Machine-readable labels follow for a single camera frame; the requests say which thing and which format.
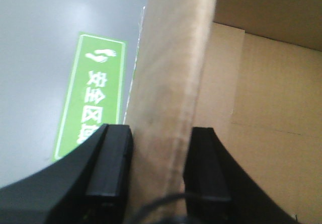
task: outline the green sticker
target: green sticker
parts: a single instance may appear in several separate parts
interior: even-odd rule
[[[83,143],[103,123],[122,122],[125,52],[124,41],[79,34],[54,161]]]

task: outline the gray floor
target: gray floor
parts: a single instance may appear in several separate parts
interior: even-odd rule
[[[127,99],[146,2],[0,0],[0,186],[51,163],[79,31],[128,41]]]

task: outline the black cable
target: black cable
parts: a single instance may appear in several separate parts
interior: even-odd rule
[[[125,224],[139,224],[142,220],[144,220],[152,211],[156,210],[158,207],[169,204],[171,202],[180,200],[180,199],[191,199],[197,202],[219,202],[222,201],[221,198],[214,198],[214,197],[203,197],[194,193],[176,193],[171,194],[162,198],[158,198],[155,201],[144,205],[140,208],[140,210],[134,214],[133,217],[131,217],[129,220],[125,222]],[[192,220],[191,217],[169,217],[167,219],[161,220],[159,222],[156,222],[154,224],[165,224],[165,223],[201,223],[200,221],[197,222],[197,220]]]

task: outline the footprint icon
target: footprint icon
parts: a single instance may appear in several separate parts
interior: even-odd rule
[[[94,51],[95,54],[105,54],[106,56],[115,57],[116,51],[113,49],[97,49]]]
[[[103,55],[93,55],[92,53],[86,53],[85,54],[85,57],[87,57],[89,59],[92,59],[93,61],[98,62],[98,63],[104,63],[108,59],[106,56],[103,56]]]

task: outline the cardboard box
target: cardboard box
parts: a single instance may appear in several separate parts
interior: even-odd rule
[[[321,18],[322,0],[149,0],[130,210],[180,191],[191,127],[205,126],[290,216],[321,222]]]

